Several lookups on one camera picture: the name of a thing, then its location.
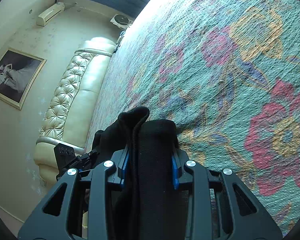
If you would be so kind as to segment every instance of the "white wall-mounted air conditioner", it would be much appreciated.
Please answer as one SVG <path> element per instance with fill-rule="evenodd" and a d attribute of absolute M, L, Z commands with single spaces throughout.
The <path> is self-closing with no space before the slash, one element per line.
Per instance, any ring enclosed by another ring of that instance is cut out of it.
<path fill-rule="evenodd" d="M 37 25 L 46 26 L 53 17 L 65 10 L 65 4 L 57 2 L 37 17 Z"/>
<path fill-rule="evenodd" d="M 127 17 L 125 17 L 122 14 L 116 14 L 111 21 L 114 25 L 118 26 L 120 29 L 127 29 L 128 26 L 130 26 L 131 24 L 133 24 L 133 21 L 128 19 Z"/>

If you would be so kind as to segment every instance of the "silver screw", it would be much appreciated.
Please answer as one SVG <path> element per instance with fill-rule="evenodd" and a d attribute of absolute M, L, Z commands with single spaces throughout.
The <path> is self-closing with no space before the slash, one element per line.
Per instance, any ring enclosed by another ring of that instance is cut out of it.
<path fill-rule="evenodd" d="M 69 169 L 67 173 L 68 173 L 68 175 L 74 175 L 77 173 L 77 170 L 72 168 L 72 169 Z"/>
<path fill-rule="evenodd" d="M 195 161 L 189 160 L 186 162 L 186 165 L 189 167 L 193 167 L 193 166 L 195 166 Z"/>
<path fill-rule="evenodd" d="M 105 167 L 111 167 L 113 165 L 113 161 L 105 161 L 104 163 L 103 163 L 103 166 L 105 166 Z"/>
<path fill-rule="evenodd" d="M 226 168 L 226 169 L 223 170 L 223 173 L 226 174 L 226 175 L 231 175 L 232 171 L 231 171 L 231 169 Z"/>

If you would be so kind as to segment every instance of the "wedding photo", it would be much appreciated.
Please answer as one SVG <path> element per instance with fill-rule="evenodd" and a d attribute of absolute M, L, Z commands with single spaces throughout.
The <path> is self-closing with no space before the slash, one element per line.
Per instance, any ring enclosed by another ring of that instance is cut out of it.
<path fill-rule="evenodd" d="M 0 60 L 0 99 L 21 110 L 45 59 L 9 48 Z"/>

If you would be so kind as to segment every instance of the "floral bedspread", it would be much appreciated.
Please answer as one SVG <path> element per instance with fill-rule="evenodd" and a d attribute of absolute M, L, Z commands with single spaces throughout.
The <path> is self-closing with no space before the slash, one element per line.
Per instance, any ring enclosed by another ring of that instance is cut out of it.
<path fill-rule="evenodd" d="M 176 123 L 190 158 L 236 171 L 284 234 L 299 219 L 298 0 L 151 0 L 111 59 L 86 149 L 140 105 Z"/>

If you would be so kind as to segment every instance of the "teal blanket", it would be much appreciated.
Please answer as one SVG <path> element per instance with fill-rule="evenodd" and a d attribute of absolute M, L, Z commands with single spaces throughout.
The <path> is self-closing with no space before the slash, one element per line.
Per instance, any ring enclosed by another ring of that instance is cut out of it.
<path fill-rule="evenodd" d="M 111 59 L 87 139 L 147 106 L 231 168 L 286 234 L 300 217 L 300 2 L 151 0 Z"/>

